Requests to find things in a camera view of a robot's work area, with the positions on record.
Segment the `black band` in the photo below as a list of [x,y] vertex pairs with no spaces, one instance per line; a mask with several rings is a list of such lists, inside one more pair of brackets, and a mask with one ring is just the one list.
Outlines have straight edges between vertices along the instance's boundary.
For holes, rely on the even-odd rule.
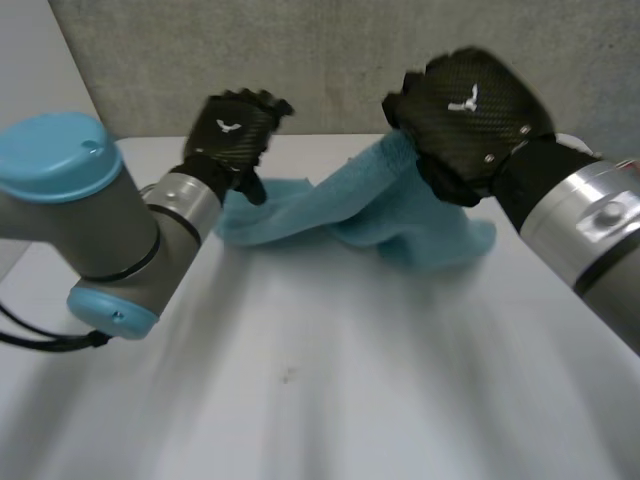
[[593,262],[578,278],[573,291],[580,297],[586,295],[589,290],[600,280],[605,273],[614,267],[620,260],[633,252],[640,245],[640,229],[630,233],[625,238],[607,250],[600,258]]
[[162,205],[151,204],[151,205],[147,205],[147,206],[149,207],[149,210],[151,210],[152,212],[162,213],[163,215],[166,215],[167,217],[171,217],[173,220],[175,220],[180,225],[182,225],[184,227],[184,229],[187,232],[189,232],[189,234],[191,234],[193,239],[198,244],[198,247],[200,247],[202,245],[202,239],[200,238],[200,233],[198,232],[198,230],[196,230],[196,227],[191,225],[183,216],[181,216],[180,214],[174,212],[173,210],[171,210],[171,209],[169,209],[167,207],[163,207]]
[[160,241],[161,241],[160,229],[157,229],[156,240],[155,242],[153,242],[153,246],[151,247],[151,250],[149,250],[149,252],[147,252],[147,254],[144,257],[142,257],[140,261],[134,263],[129,268],[126,268],[121,272],[113,273],[111,275],[106,275],[104,277],[87,277],[86,275],[83,275],[82,278],[89,282],[95,282],[95,283],[117,282],[118,280],[127,278],[129,275],[133,275],[138,270],[142,270],[144,267],[146,267],[149,264],[149,262],[153,259],[153,257],[156,256],[156,253],[158,253],[158,250],[160,250]]
[[569,175],[598,159],[553,139],[519,148],[493,182],[493,194],[518,233],[535,206]]

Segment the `black cable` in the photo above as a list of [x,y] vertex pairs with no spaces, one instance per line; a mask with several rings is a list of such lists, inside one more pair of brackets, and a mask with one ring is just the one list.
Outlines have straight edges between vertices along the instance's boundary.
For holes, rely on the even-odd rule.
[[14,322],[16,325],[25,328],[26,330],[53,339],[31,340],[0,331],[0,342],[8,343],[16,347],[27,348],[29,350],[38,350],[41,352],[63,353],[83,350],[89,347],[101,347],[111,339],[109,335],[99,332],[98,330],[93,330],[86,335],[60,335],[40,329],[38,327],[34,327],[33,325],[30,325],[24,320],[18,318],[1,302],[0,313],[4,314],[9,320]]
[[16,325],[21,326],[25,330],[29,330],[33,333],[37,333],[38,335],[42,335],[43,337],[54,338],[57,340],[71,340],[75,338],[81,338],[82,335],[61,335],[58,333],[49,332],[47,330],[43,330],[38,327],[34,327],[33,325],[28,324],[24,320],[20,320],[11,310],[5,307],[2,302],[0,302],[0,313],[2,313],[5,317],[11,320]]
[[108,335],[98,332],[97,330],[89,332],[87,335],[75,340],[30,340],[0,332],[0,342],[29,350],[52,353],[74,352],[89,347],[97,348],[106,344],[110,338]]

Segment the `white logo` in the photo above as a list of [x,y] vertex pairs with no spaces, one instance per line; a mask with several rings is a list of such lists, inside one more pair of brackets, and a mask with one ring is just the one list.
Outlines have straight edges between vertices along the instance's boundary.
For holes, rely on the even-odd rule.
[[216,122],[218,122],[218,126],[220,127],[220,129],[222,130],[223,133],[229,133],[232,130],[237,130],[242,126],[239,123],[234,123],[231,126],[225,125],[222,120],[216,120]]
[[454,112],[460,112],[463,110],[471,110],[472,112],[476,111],[478,105],[476,105],[476,101],[478,100],[478,84],[474,84],[471,89],[472,96],[471,98],[467,98],[464,103],[450,103],[449,110]]

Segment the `cloth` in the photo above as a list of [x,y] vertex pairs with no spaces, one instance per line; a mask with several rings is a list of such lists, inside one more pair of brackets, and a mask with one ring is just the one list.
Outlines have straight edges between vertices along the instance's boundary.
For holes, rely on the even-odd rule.
[[215,232],[226,243],[254,246],[325,227],[344,243],[376,247],[384,259],[421,270],[486,254],[494,225],[439,201],[420,178],[417,159],[408,137],[391,132],[315,187],[267,179],[268,200],[258,207],[229,192]]

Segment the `screw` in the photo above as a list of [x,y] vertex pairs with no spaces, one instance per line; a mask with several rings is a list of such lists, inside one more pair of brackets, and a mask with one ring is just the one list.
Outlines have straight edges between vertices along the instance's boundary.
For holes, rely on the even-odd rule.
[[624,204],[609,202],[596,214],[595,221],[603,227],[613,227],[623,219],[626,213]]

